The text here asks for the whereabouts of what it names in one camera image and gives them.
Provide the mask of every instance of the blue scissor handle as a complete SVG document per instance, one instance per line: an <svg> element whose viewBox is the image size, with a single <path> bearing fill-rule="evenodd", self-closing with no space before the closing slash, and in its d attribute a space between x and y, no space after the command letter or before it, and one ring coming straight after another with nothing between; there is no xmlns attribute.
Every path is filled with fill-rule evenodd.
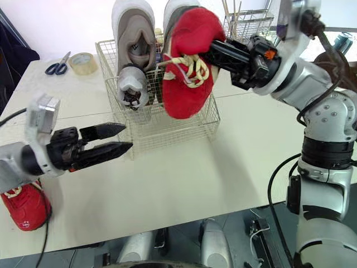
<svg viewBox="0 0 357 268"><path fill-rule="evenodd" d="M61 74L64 74L66 71L67 71L67 65L65 63L62 63L61 65L59 65L56 68L55 74L56 75L61 75Z"/></svg>
<svg viewBox="0 0 357 268"><path fill-rule="evenodd" d="M57 70L57 67L60 66L59 63L53 63L52 65L50 65L50 67L48 67L46 70L45 70L45 74L48 74L48 75L52 75L55 73L55 71Z"/></svg>

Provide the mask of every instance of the gray sneaker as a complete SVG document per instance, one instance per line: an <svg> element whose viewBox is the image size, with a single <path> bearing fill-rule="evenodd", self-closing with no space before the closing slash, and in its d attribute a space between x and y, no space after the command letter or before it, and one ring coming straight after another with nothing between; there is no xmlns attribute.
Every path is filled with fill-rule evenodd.
<svg viewBox="0 0 357 268"><path fill-rule="evenodd" d="M155 68L154 26L153 10L145 0L116 0L112 28L117 47L117 98L133 109L149 100L144 73Z"/></svg>

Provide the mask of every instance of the white wall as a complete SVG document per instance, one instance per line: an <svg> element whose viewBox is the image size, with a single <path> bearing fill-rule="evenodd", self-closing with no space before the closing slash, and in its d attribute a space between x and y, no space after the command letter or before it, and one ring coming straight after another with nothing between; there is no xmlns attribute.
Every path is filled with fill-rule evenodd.
<svg viewBox="0 0 357 268"><path fill-rule="evenodd" d="M281 0L273 0L271 13L274 14L272 25L277 24ZM321 0L321 21L327 27L357 28L356 0Z"/></svg>
<svg viewBox="0 0 357 268"><path fill-rule="evenodd" d="M166 0L147 0L162 28ZM95 53L96 41L113 38L112 6L115 0L0 0L0 7L42 60L63 57L68 51ZM221 0L201 0L222 20ZM233 11L233 0L227 0ZM242 10L261 9L266 0L244 0Z"/></svg>

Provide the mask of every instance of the scissors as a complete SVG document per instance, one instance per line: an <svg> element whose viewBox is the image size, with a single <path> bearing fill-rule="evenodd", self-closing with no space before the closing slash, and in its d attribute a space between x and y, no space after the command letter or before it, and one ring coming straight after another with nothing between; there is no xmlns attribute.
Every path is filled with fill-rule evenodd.
<svg viewBox="0 0 357 268"><path fill-rule="evenodd" d="M48 67L45 71L45 74L48 75L61 75L64 74L67 71L67 65L66 62L69 58L69 55L71 54L71 51L69 51L59 63L53 63L50 67Z"/></svg>

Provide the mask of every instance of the red sneaker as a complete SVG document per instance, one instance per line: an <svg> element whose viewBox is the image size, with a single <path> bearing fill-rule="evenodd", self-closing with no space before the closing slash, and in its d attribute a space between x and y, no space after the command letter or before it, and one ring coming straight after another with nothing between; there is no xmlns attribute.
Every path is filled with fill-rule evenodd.
<svg viewBox="0 0 357 268"><path fill-rule="evenodd" d="M186 119L203 107L218 75L218 68L206 63L198 54L208 52L213 40L225 41L225 33L217 16L205 8L184 9L178 5L177 12L171 9L173 7L167 5L165 14L173 14L175 20L169 20L168 30L164 28L163 59L166 62L160 64L166 66L163 103L168 115Z"/></svg>
<svg viewBox="0 0 357 268"><path fill-rule="evenodd" d="M51 204L39 181L12 189L1 194L1 198L11 218L23 231L38 229L51 217Z"/></svg>

